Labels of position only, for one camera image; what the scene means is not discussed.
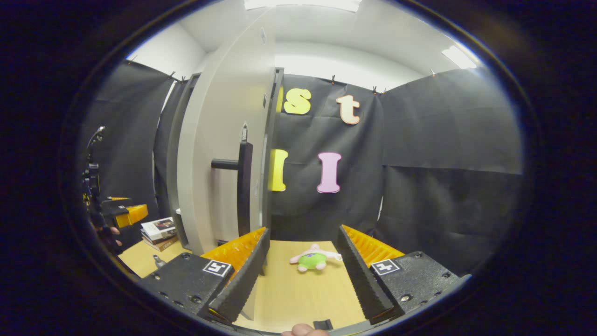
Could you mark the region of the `stack of books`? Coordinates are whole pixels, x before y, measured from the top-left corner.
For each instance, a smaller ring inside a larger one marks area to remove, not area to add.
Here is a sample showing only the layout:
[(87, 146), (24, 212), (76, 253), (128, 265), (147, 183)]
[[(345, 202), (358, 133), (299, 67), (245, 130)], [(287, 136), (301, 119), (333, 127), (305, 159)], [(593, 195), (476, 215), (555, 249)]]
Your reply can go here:
[(178, 241), (177, 228), (172, 217), (141, 223), (143, 240), (157, 251), (164, 251)]

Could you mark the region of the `black backdrop cloth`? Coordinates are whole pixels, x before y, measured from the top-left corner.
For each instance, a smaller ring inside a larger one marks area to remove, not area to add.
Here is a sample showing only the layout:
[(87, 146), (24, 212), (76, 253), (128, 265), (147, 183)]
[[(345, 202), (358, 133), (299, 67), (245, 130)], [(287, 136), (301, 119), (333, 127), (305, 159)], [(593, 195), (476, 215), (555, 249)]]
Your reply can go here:
[(332, 240), (345, 224), (459, 275), (492, 255), (522, 178), (520, 132), (486, 68), (449, 70), (376, 96), (285, 73), (281, 94), (311, 92), (305, 115), (281, 113), (288, 153), (271, 194), (271, 237)]

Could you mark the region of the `beige cabinet door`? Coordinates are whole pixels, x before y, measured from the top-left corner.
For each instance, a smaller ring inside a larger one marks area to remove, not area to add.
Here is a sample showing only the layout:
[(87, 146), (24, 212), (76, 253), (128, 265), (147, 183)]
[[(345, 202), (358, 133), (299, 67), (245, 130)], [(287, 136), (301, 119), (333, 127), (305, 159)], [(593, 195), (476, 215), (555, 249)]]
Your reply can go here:
[(188, 249), (207, 253), (237, 230), (237, 171), (211, 168), (237, 160), (242, 127), (252, 143), (251, 231), (270, 221), (268, 187), (277, 106), (276, 10), (268, 9), (224, 43), (201, 72), (183, 119), (177, 187)]

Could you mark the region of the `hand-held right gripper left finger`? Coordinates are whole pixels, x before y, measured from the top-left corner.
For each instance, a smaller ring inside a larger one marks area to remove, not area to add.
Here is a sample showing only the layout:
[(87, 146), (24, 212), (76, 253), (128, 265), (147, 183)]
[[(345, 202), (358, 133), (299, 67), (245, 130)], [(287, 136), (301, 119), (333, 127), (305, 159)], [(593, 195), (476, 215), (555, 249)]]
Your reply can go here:
[(175, 310), (230, 325), (250, 297), (269, 247), (270, 231), (262, 227), (200, 256), (181, 253), (139, 283)]

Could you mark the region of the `black door handle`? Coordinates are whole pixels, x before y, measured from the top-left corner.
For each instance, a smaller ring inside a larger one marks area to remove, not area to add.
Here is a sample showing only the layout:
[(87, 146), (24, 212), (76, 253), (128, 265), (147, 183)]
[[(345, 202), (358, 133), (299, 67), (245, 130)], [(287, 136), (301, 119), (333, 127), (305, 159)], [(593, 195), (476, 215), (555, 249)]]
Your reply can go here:
[(242, 127), (241, 142), (237, 160), (213, 159), (211, 168), (236, 170), (237, 230), (240, 236), (251, 231), (250, 198), (253, 145), (248, 142), (248, 124)]

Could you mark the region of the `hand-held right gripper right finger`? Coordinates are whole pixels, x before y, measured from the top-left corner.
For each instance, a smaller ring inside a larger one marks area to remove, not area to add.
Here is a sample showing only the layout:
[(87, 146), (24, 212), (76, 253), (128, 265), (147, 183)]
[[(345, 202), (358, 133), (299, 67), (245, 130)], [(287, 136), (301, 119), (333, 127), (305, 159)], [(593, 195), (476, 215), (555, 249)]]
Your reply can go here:
[(470, 278), (421, 251), (401, 253), (354, 228), (339, 226), (341, 254), (365, 319), (403, 320), (458, 291)]

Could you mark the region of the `pink and green plush toy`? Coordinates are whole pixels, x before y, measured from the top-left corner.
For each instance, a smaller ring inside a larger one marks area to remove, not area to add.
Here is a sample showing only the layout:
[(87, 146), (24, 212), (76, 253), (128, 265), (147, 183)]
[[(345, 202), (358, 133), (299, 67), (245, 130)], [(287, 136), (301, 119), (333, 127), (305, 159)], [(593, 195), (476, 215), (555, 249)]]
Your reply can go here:
[(341, 254), (337, 252), (326, 251), (318, 243), (313, 243), (309, 249), (289, 259), (291, 265), (296, 265), (300, 273), (309, 270), (324, 270), (328, 259), (343, 261)]

